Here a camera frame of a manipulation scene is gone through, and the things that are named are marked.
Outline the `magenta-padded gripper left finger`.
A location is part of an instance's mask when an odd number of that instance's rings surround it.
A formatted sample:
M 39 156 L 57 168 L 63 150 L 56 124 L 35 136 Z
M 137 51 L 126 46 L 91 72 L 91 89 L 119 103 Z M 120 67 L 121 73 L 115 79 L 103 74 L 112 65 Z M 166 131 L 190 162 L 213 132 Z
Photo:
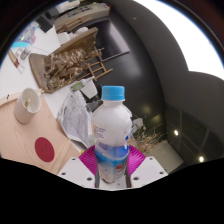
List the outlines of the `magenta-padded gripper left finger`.
M 58 176 L 84 188 L 98 188 L 100 178 L 95 148 L 88 148 L 79 157 L 71 157 Z

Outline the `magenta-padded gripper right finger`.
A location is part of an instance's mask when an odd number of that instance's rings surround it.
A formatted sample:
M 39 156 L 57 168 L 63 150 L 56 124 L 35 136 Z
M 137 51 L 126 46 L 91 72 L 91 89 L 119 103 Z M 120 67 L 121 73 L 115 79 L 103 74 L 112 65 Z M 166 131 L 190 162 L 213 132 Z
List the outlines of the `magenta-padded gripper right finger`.
M 168 173 L 153 157 L 146 157 L 133 146 L 129 147 L 127 159 L 127 186 L 140 188 L 166 177 Z

